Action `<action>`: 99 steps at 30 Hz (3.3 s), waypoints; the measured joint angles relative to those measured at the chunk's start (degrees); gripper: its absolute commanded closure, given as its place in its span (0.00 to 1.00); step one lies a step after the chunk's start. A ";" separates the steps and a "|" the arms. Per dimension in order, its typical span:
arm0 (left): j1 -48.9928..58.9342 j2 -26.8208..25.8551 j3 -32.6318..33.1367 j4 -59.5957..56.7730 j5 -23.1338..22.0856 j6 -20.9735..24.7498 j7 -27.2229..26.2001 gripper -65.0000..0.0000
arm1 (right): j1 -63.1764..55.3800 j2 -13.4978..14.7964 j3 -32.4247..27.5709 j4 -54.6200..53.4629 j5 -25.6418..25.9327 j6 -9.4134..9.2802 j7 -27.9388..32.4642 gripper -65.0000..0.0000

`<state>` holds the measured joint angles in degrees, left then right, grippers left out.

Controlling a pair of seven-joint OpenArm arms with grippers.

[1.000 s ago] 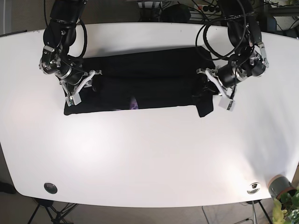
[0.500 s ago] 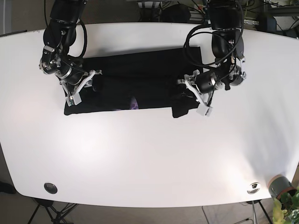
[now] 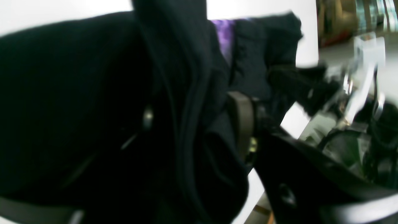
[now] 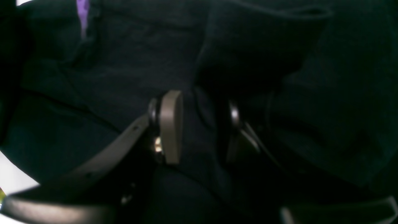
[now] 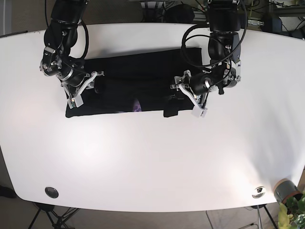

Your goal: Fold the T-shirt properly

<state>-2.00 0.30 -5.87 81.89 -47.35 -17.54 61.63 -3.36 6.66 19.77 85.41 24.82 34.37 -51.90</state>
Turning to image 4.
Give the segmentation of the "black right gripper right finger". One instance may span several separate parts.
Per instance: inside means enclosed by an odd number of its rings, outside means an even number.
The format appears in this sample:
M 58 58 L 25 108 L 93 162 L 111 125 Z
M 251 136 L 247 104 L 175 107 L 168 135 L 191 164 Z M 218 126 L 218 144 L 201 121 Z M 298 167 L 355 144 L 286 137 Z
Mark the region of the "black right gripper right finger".
M 225 106 L 225 162 L 240 178 L 253 207 L 270 224 L 396 224 L 397 201 L 378 196 L 314 167 L 274 134 Z

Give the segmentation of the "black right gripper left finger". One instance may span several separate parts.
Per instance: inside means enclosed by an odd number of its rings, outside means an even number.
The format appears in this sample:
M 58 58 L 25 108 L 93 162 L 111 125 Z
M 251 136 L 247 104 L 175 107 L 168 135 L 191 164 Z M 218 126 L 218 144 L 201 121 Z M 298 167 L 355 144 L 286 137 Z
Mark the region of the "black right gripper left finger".
M 170 90 L 84 164 L 8 195 L 3 214 L 26 224 L 119 223 L 142 207 L 158 166 L 179 164 L 182 132 L 183 93 Z

